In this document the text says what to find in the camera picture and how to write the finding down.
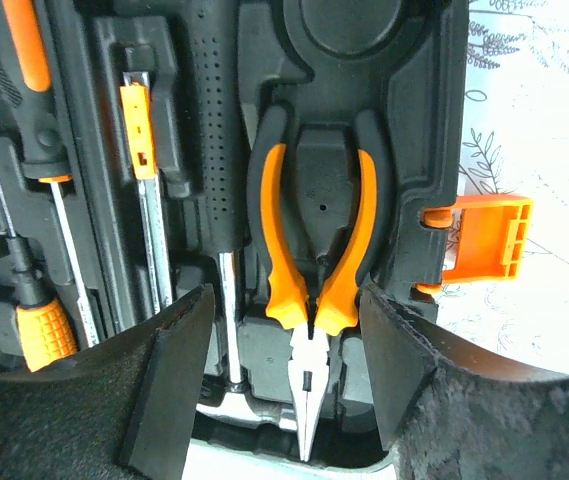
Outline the small hammer black grip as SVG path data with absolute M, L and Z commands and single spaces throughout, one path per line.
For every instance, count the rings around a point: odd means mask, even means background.
M 238 14 L 236 1 L 192 1 L 186 15 L 199 107 L 203 190 L 220 275 L 228 364 L 222 392 L 199 403 L 197 410 L 231 425 L 255 429 L 272 424 L 293 432 L 297 425 L 292 408 L 255 398 L 245 383 L 239 357 L 248 141 L 238 99 Z

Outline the black plastic tool case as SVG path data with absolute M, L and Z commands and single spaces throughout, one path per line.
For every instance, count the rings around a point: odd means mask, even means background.
M 528 203 L 457 192 L 466 1 L 0 1 L 0 479 L 188 444 L 385 466 L 444 286 Z

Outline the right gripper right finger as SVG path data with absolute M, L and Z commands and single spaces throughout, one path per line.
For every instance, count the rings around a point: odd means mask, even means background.
M 423 318 L 378 287 L 363 290 L 359 317 L 380 443 L 389 450 L 435 365 L 417 330 Z

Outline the black orange screwdriver large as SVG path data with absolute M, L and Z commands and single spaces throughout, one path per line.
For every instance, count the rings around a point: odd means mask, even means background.
M 64 205 L 62 185 L 72 180 L 59 133 L 51 70 L 32 1 L 0 1 L 0 92 L 8 101 L 21 138 L 24 176 L 48 184 L 78 293 L 87 344 L 99 343 Z

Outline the orange handled pliers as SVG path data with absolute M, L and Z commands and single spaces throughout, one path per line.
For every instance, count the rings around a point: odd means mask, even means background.
M 332 339 L 359 322 L 358 298 L 391 229 L 386 129 L 373 109 L 348 124 L 295 125 L 285 102 L 257 128 L 247 174 L 265 314 L 290 332 L 287 364 L 298 452 L 309 461 L 329 387 Z

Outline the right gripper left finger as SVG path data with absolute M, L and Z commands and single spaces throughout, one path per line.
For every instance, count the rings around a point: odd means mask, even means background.
M 147 479 L 179 479 L 215 319 L 213 287 L 198 286 L 154 319 L 158 328 L 120 462 Z

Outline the small orange precision screwdriver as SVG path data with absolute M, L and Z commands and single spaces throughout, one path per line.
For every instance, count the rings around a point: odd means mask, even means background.
M 151 120 L 150 76 L 146 71 L 122 74 L 120 98 L 129 155 L 137 181 L 153 310 L 173 303 L 159 168 Z

